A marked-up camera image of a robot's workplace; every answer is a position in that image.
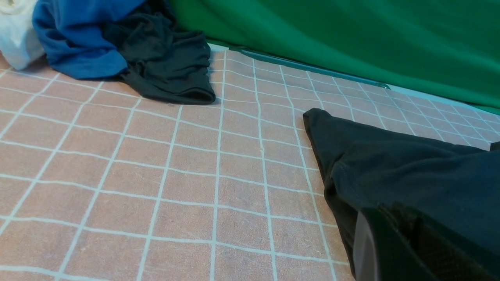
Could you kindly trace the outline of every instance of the dark garment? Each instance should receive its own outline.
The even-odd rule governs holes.
[[[391,132],[317,108],[303,120],[351,266],[358,211],[394,202],[500,257],[500,150]]]
[[[127,68],[99,29],[122,19],[145,0],[38,0],[33,29],[50,66],[75,79],[114,76]]]
[[[166,0],[148,0],[125,18],[101,26],[102,36],[125,58],[120,78],[141,96],[178,104],[216,100],[210,85],[210,47],[201,31],[176,32]]]

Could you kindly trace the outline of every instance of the green fabric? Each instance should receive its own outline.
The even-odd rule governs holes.
[[[500,0],[170,0],[215,40],[500,114]]]

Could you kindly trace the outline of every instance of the pile of clothes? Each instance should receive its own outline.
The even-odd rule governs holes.
[[[153,100],[211,104],[205,35],[176,27],[166,0],[38,0],[32,11],[32,28],[56,71],[122,81]]]

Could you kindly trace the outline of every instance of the white grid line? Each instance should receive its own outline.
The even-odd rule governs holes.
[[[27,182],[33,182],[34,181],[31,178],[20,177],[20,176],[12,176],[12,175],[1,174],[1,173],[0,173],[0,178],[13,179],[13,180],[18,180],[18,181],[27,181]],[[72,186],[72,187],[76,187],[76,188],[82,188],[82,189],[93,191],[93,192],[97,191],[96,187],[91,187],[91,186],[87,186],[87,185],[80,184],[80,183],[74,183],[74,182],[70,182],[70,181],[38,180],[38,181],[36,181],[36,183],[37,184],[66,185],[66,186]],[[314,193],[314,192],[311,193],[310,191],[306,191],[306,190],[302,191],[302,190],[290,189],[290,188],[284,188],[284,187],[283,188],[281,188],[281,187],[274,187],[274,186],[269,185],[269,184],[268,184],[268,187],[275,188],[275,189],[283,189],[283,190],[292,191],[292,192],[298,192],[298,193],[311,194],[313,196],[319,196],[319,197],[323,196],[320,193]],[[155,201],[157,200],[156,197],[152,197],[152,196],[147,196],[147,195],[142,195],[142,194],[135,194],[135,193],[128,193],[128,192],[122,192],[122,191],[115,191],[115,190],[108,190],[108,189],[101,189],[99,192],[103,193],[103,194],[120,195],[120,196],[127,196],[127,197],[139,198],[139,199],[145,199],[145,200],[155,200]],[[180,205],[204,206],[204,207],[214,207],[215,206],[215,204],[211,204],[211,203],[193,202],[193,201],[181,201],[181,200],[174,200],[174,199],[168,199],[168,198],[160,198],[159,200],[161,202],[168,202],[168,203],[174,203],[174,204],[180,204]],[[270,216],[273,219],[283,219],[283,220],[289,220],[289,221],[303,222],[303,223],[314,224],[314,225],[321,225],[321,226],[332,227],[332,228],[336,228],[337,227],[337,225],[335,225],[335,224],[329,224],[329,223],[324,223],[324,222],[318,223],[317,221],[314,221],[314,220],[308,220],[308,219],[303,219],[303,218],[299,218],[299,217],[282,216],[282,215],[268,215],[267,213],[261,213],[261,212],[257,212],[257,211],[242,209],[242,208],[233,207],[233,206],[230,206],[230,205],[221,205],[221,204],[218,204],[217,206],[220,209],[230,209],[230,210],[238,211],[238,212],[241,212],[241,213],[252,214],[252,215],[256,215],[256,216],[260,216],[260,217],[268,217],[268,216]]]
[[[215,164],[215,191],[213,197],[213,216],[212,216],[212,241],[210,248],[210,281],[214,281],[216,278],[216,258],[217,258],[217,218],[219,217],[219,180],[221,173],[221,144],[222,144],[222,127],[224,120],[224,92],[225,87],[224,83],[226,82],[226,55],[227,51],[224,51],[224,66],[222,69],[222,89],[220,93],[220,117],[219,117],[219,126],[218,126],[218,134],[217,134],[217,162]]]
[[[95,89],[94,94],[88,99],[89,101],[91,101],[92,98],[94,97],[94,95],[97,94],[97,92],[99,91],[99,89],[101,88],[102,85],[103,85],[103,83],[101,82],[99,84],[99,86]],[[88,204],[87,210],[85,211],[85,214],[83,215],[83,218],[81,219],[80,225],[78,226],[78,229],[77,229],[77,231],[76,231],[76,233],[75,233],[75,235],[73,237],[73,241],[71,242],[71,245],[69,246],[69,249],[68,249],[68,251],[67,251],[67,253],[66,253],[65,257],[64,257],[64,260],[62,261],[62,264],[61,264],[61,266],[59,268],[59,274],[64,273],[64,271],[66,269],[66,266],[70,262],[70,258],[71,258],[72,254],[73,254],[73,251],[75,250],[75,247],[77,246],[77,243],[78,243],[78,240],[80,238],[80,235],[82,234],[82,231],[84,229],[85,224],[87,223],[87,220],[89,219],[89,216],[90,216],[90,214],[92,212],[92,209],[94,208],[94,204],[97,201],[97,198],[99,196],[100,190],[103,188],[104,182],[105,182],[106,178],[108,177],[108,173],[111,170],[111,166],[113,165],[113,160],[116,158],[116,156],[118,154],[118,150],[120,150],[120,146],[122,145],[122,142],[123,142],[123,140],[125,138],[125,134],[127,133],[127,130],[129,129],[130,122],[132,121],[132,116],[134,115],[134,110],[139,105],[140,102],[141,102],[140,99],[137,100],[135,106],[130,110],[127,122],[125,124],[125,128],[123,128],[122,136],[120,137],[120,139],[118,140],[118,143],[116,144],[116,147],[114,148],[113,155],[111,156],[111,160],[108,162],[108,164],[106,166],[106,169],[104,170],[104,173],[102,174],[102,177],[101,177],[101,179],[99,181],[97,189],[95,190],[94,195],[92,196],[92,199],[90,200],[90,203]],[[68,132],[61,139],[60,145],[63,144],[64,140],[69,135],[69,132],[70,132],[71,129],[72,129],[71,127],[68,128]],[[55,281],[60,281],[60,280],[61,280],[60,276],[56,277],[56,279],[55,279]]]
[[[243,64],[245,66],[248,66],[248,67],[252,67],[251,65],[248,65],[248,64],[245,64],[243,62],[240,62],[240,61],[237,61],[237,60],[234,60],[234,59],[230,59],[230,58],[227,58],[228,61],[234,61],[234,62],[238,62],[240,64]],[[223,61],[223,59],[211,59],[210,60],[211,62],[212,61]],[[268,71],[268,72],[272,72],[272,73],[275,73],[275,74],[280,74],[279,72],[275,72],[275,71],[272,71],[272,70],[268,70],[268,69],[262,69],[262,68],[258,68],[258,67],[255,67],[255,69],[258,69],[258,70],[264,70],[264,71]],[[12,70],[12,67],[9,68],[9,69],[1,69],[0,70],[5,70],[4,73],[7,73],[7,72],[11,72],[11,73],[14,73],[14,74],[17,74],[17,75],[22,75],[22,76],[27,76],[27,77],[34,77],[34,78],[38,78],[38,79],[43,79],[43,80],[52,80],[54,78],[47,78],[47,77],[43,77],[43,76],[39,76],[39,75],[34,75],[34,74],[29,74],[29,73],[24,73],[24,72],[19,72],[19,71],[13,71]],[[211,70],[211,72],[220,72],[222,70]],[[240,76],[244,76],[244,77],[248,77],[248,78],[252,78],[253,77],[250,77],[250,76],[246,76],[246,75],[243,75],[241,73],[238,73],[238,72],[234,72]],[[290,74],[284,74],[285,76],[289,76],[289,77],[293,77],[293,78],[299,78],[299,79],[306,79],[304,77],[298,77],[298,76],[294,76],[294,75],[290,75]],[[282,85],[278,82],[275,82],[275,81],[271,81],[271,80],[265,80],[265,79],[261,79],[261,78],[256,78],[258,81],[265,81],[265,82],[270,82],[270,83],[274,83],[274,84],[278,84],[278,85]],[[315,79],[310,79],[311,81],[314,81],[314,82],[318,82],[318,83],[322,83],[322,84],[327,84],[327,85],[331,85],[331,86],[336,86],[338,88],[344,88],[344,89],[354,89],[354,90],[358,90],[360,91],[360,89],[358,88],[353,88],[353,87],[348,87],[348,86],[340,86],[337,84],[337,82],[335,81],[335,77],[332,77],[333,79],[333,84],[330,84],[328,82],[324,82],[324,81],[319,81],[319,80],[315,80]],[[92,86],[89,86],[89,85],[85,85],[85,84],[82,84],[82,83],[74,83],[74,82],[69,82],[69,81],[64,81],[64,80],[57,80],[57,82],[61,82],[61,83],[64,83],[64,84],[68,84],[68,85],[75,85],[75,86],[81,86],[81,87],[85,87],[85,88],[90,88],[90,89],[94,89],[94,87]],[[221,82],[211,82],[212,84],[221,84]],[[233,84],[230,84],[230,83],[225,83],[226,85],[230,85],[230,86],[234,86],[234,87],[238,87],[238,88],[241,88],[241,89],[244,89],[244,90],[248,90],[246,88],[243,88],[243,87],[240,87],[238,85],[233,85]],[[300,88],[300,89],[303,89],[303,90],[307,90],[307,91],[311,91],[311,89],[308,89],[308,88],[303,88],[303,87],[298,87],[298,86],[292,86],[292,85],[289,85],[289,87],[293,87],[293,88]],[[21,92],[21,93],[24,93],[24,94],[30,94],[32,95],[32,93],[29,93],[29,92],[24,92],[24,91],[20,91],[20,90],[17,90],[17,89],[12,89],[12,88],[5,88],[5,87],[0,87],[0,89],[7,89],[7,90],[11,90],[11,91],[17,91],[17,92]],[[128,97],[134,97],[134,98],[137,98],[136,95],[131,95],[131,94],[127,94],[127,93],[121,93],[121,92],[117,92],[117,91],[112,91],[112,90],[108,90],[108,89],[100,89],[100,91],[103,91],[103,92],[108,92],[108,93],[113,93],[113,94],[117,94],[117,95],[122,95],[122,96],[128,96]],[[317,93],[322,93],[322,94],[331,94],[331,92],[323,92],[323,91],[317,91]],[[378,96],[383,96],[383,97],[389,97],[391,99],[395,99],[395,100],[400,100],[400,101],[404,101],[406,102],[406,100],[403,100],[403,99],[398,99],[396,97],[393,97],[393,96],[390,96],[390,94],[388,95],[381,95],[379,93],[376,93],[376,92],[370,92],[371,94],[374,94],[374,95],[378,95]],[[407,96],[407,97],[412,97],[411,95],[405,95],[403,93],[398,93],[399,95],[402,95],[402,96]],[[299,98],[294,98],[294,97],[291,97],[291,99],[293,100],[301,100]],[[440,101],[435,101],[435,100],[429,100],[434,106],[435,104],[434,103],[442,103]],[[451,104],[448,104],[450,107],[452,107],[453,109],[456,108],[456,106],[459,106],[459,105],[451,105]],[[192,105],[192,106],[203,106],[203,107],[213,107],[211,105]],[[426,107],[426,108],[433,108],[433,109],[436,109],[436,107],[430,107],[430,106],[426,106],[426,105],[420,105],[422,107]],[[481,109],[478,109],[478,108],[474,108],[474,107],[465,107],[463,106],[463,108],[465,109],[468,109],[468,110],[471,110],[473,112],[476,113],[477,117],[472,117],[472,116],[469,116],[471,118],[474,118],[474,119],[477,119],[477,120],[482,120],[482,121],[485,121],[479,114],[477,114],[477,112],[483,112]],[[440,111],[445,111],[445,112],[448,112],[448,113],[455,113],[455,112],[450,112],[450,111],[446,111],[446,110],[443,110],[443,109],[439,109]],[[494,123],[498,123],[500,124],[500,116],[497,116],[496,117],[498,119],[498,122],[496,121],[491,121],[491,122],[494,122]]]
[[[252,58],[252,64],[253,64],[253,76],[255,77],[255,59]],[[259,145],[260,145],[260,155],[261,155],[261,161],[262,161],[262,178],[264,181],[264,200],[265,200],[265,211],[267,214],[267,232],[269,236],[269,248],[271,250],[271,265],[272,265],[272,278],[274,281],[278,281],[278,269],[276,267],[276,249],[275,249],[275,239],[273,235],[273,222],[271,219],[271,204],[269,202],[269,188],[268,188],[268,175],[266,171],[266,151],[264,150],[264,142],[262,140],[262,123],[261,123],[261,116],[262,116],[262,109],[261,105],[259,104],[259,95],[257,93],[257,80],[253,81],[253,87],[255,89],[255,100],[257,101],[257,109],[258,109],[258,120],[257,120],[257,126],[258,126],[258,137],[259,137]]]
[[[290,95],[288,93],[287,82],[285,81],[285,76],[283,75],[283,69],[282,69],[281,65],[279,66],[279,71],[281,72],[281,77],[283,78],[283,84],[284,84],[286,96],[288,97],[290,105],[293,108],[294,107],[294,103],[290,99]],[[292,118],[293,118],[293,126],[295,128],[297,128],[297,124],[296,124],[296,121],[295,121],[295,109],[293,109],[291,112],[292,112]],[[301,139],[299,137],[299,132],[297,130],[295,130],[295,137],[297,139],[297,144],[300,145],[301,144]],[[304,152],[302,151],[302,149],[300,150],[300,158],[302,158],[303,172],[305,174],[305,179],[307,180],[307,185],[309,187],[309,190],[311,192],[313,192],[313,185],[311,184],[311,180],[309,179],[309,173],[308,173],[308,170],[307,170],[307,167],[306,167],[306,160],[304,158]],[[316,198],[312,194],[311,194],[311,198],[312,198],[312,205],[314,206],[314,211],[316,212],[316,219],[317,219],[317,221],[319,223],[321,223],[321,217],[320,217],[320,212],[318,211],[318,205],[316,204]],[[329,261],[328,263],[330,265],[330,271],[331,271],[331,275],[333,276],[333,281],[337,281],[337,276],[335,274],[335,269],[334,269],[334,262],[332,260],[332,255],[330,254],[330,248],[328,247],[327,238],[325,236],[325,230],[323,229],[323,227],[321,227],[321,226],[319,227],[319,232],[321,233],[321,238],[323,240],[324,250],[326,252],[326,256],[328,257],[328,261]]]
[[[179,111],[177,113],[177,121],[175,122],[175,127],[173,129],[172,143],[176,142],[177,131],[179,129],[179,120],[181,119],[182,111],[183,111],[183,106],[181,105],[179,107]],[[140,259],[139,270],[137,272],[137,278],[136,278],[137,281],[141,281],[143,278],[144,266],[145,266],[146,260],[148,258],[148,252],[149,252],[150,244],[151,244],[151,237],[153,236],[153,231],[155,230],[156,220],[158,218],[158,211],[160,209],[160,203],[162,202],[163,190],[165,188],[165,182],[167,180],[167,175],[169,172],[169,170],[167,168],[170,165],[173,151],[174,151],[174,146],[171,145],[170,148],[168,149],[168,156],[167,156],[166,161],[165,161],[165,166],[163,167],[163,175],[161,177],[161,182],[159,185],[158,194],[155,198],[156,203],[154,204],[153,214],[151,216],[151,220],[149,223],[149,229],[147,231],[146,243],[144,244],[144,250],[142,252],[142,257]]]
[[[0,215],[0,219],[3,219],[3,218],[8,218],[8,217]],[[41,222],[41,223],[48,223],[48,224],[58,224],[58,225],[64,225],[64,226],[73,227],[73,228],[79,227],[79,225],[77,223],[71,223],[71,222],[66,222],[66,221],[61,221],[61,220],[56,220],[56,219],[49,219],[49,218],[15,217],[12,220],[16,221],[16,222]],[[148,236],[146,234],[137,234],[137,233],[118,231],[118,230],[93,228],[93,227],[88,227],[88,226],[84,226],[83,229],[85,231],[88,231],[88,232],[101,233],[101,234],[111,234],[111,235],[118,235],[118,236],[128,236],[128,237],[139,238],[139,239],[147,239],[148,237],[150,237],[151,240],[154,240],[154,241],[190,243],[190,244],[208,244],[208,245],[211,245],[213,243],[212,240],[206,240],[206,239],[186,239],[186,238],[172,238],[172,237],[161,237],[161,236]],[[275,254],[276,256],[279,256],[279,257],[287,257],[287,258],[296,259],[296,260],[315,261],[315,262],[322,262],[322,263],[329,263],[330,262],[329,259],[325,259],[325,258],[289,254],[289,253],[284,253],[284,252],[274,252],[273,253],[269,250],[242,247],[242,246],[233,245],[233,244],[224,243],[224,242],[219,242],[219,241],[216,241],[215,244],[217,246],[224,246],[224,247],[228,247],[228,248],[232,248],[232,249],[238,249],[238,250],[249,252],[249,253],[258,253],[258,254],[264,254],[264,255]],[[349,265],[347,262],[338,261],[338,260],[334,260],[333,263],[338,264],[338,265]]]

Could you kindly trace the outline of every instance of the black fabric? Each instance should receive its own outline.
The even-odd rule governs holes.
[[[459,241],[469,252],[476,252],[476,256],[481,253],[486,263],[497,262],[490,252],[415,209],[395,203],[390,209],[384,205],[363,208],[360,214],[372,233],[379,280],[499,280],[480,264],[483,260],[474,260],[452,240]]]
[[[500,150],[386,131],[317,108],[303,120],[350,261],[358,211],[394,202],[500,257]]]
[[[166,0],[148,0],[100,28],[128,64],[120,78],[141,96],[191,105],[216,100],[207,75],[210,47],[205,35],[176,32],[176,18]]]

